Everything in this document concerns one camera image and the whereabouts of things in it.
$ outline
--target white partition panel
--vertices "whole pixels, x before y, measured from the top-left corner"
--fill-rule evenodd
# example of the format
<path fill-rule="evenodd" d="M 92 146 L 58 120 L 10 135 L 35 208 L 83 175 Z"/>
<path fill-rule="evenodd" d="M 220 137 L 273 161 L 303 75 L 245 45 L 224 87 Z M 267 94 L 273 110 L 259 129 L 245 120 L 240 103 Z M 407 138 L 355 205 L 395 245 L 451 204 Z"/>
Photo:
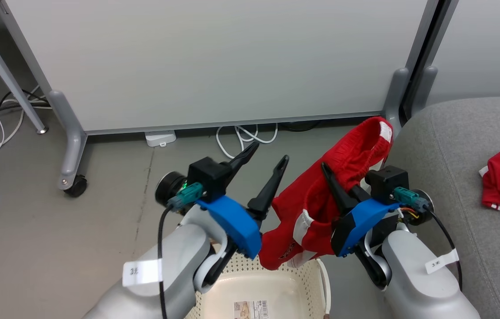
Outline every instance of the white partition panel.
<path fill-rule="evenodd" d="M 432 65 L 427 105 L 500 96 L 500 0 L 460 0 Z"/>
<path fill-rule="evenodd" d="M 425 5 L 7 0 L 88 132 L 380 111 Z"/>

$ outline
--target green cable connector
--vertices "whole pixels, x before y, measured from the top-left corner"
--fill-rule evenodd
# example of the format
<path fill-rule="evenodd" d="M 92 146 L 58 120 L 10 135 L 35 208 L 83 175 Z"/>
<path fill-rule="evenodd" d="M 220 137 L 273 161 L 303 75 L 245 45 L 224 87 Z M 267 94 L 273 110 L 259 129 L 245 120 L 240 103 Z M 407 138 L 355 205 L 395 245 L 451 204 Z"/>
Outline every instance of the green cable connector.
<path fill-rule="evenodd" d="M 183 188 L 177 195 L 167 201 L 167 206 L 173 211 L 181 210 L 185 205 L 195 202 L 203 196 L 203 185 L 201 183 L 193 183 L 189 186 L 183 184 Z"/>
<path fill-rule="evenodd" d="M 425 198 L 419 197 L 419 194 L 403 187 L 396 187 L 393 190 L 393 196 L 395 200 L 397 200 L 401 204 L 411 206 L 414 210 L 420 213 L 425 212 L 423 206 L 429 204 L 429 202 Z"/>

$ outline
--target caster wheel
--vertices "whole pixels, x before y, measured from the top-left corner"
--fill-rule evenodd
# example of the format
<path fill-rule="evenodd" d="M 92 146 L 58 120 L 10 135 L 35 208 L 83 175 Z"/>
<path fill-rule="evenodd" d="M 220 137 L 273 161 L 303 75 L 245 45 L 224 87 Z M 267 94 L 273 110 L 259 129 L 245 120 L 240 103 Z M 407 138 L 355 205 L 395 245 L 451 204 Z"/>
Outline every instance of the caster wheel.
<path fill-rule="evenodd" d="M 71 197 L 79 197 L 86 190 L 86 185 L 87 181 L 86 178 L 84 178 L 84 175 L 77 175 L 74 177 L 74 182 L 71 188 L 63 190 L 63 192 L 65 192 Z"/>

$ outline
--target basket bottom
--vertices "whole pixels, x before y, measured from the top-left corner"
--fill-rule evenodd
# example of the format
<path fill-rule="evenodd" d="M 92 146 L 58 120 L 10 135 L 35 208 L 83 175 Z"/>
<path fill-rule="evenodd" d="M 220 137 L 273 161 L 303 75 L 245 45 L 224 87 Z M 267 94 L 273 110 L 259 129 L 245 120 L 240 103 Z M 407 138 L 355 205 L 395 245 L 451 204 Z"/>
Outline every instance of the basket bottom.
<path fill-rule="evenodd" d="M 309 314 L 301 284 L 283 272 L 244 271 L 223 274 L 205 294 L 201 317 L 205 319 L 306 319 Z M 235 303 L 248 301 L 250 314 L 240 316 Z M 252 301 L 259 309 L 252 309 Z"/>

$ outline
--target gray couch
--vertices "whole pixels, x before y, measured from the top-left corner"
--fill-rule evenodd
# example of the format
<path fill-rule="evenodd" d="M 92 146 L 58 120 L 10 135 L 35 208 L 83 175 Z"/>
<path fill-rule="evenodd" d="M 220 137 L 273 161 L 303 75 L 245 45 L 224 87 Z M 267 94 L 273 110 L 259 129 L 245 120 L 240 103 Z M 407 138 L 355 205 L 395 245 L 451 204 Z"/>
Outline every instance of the gray couch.
<path fill-rule="evenodd" d="M 463 293 L 482 319 L 500 318 L 500 211 L 481 205 L 478 170 L 499 151 L 500 97 L 465 99 L 409 120 L 386 162 L 407 170 L 410 188 L 432 198 L 461 259 Z M 435 222 L 414 230 L 435 254 L 450 251 Z"/>

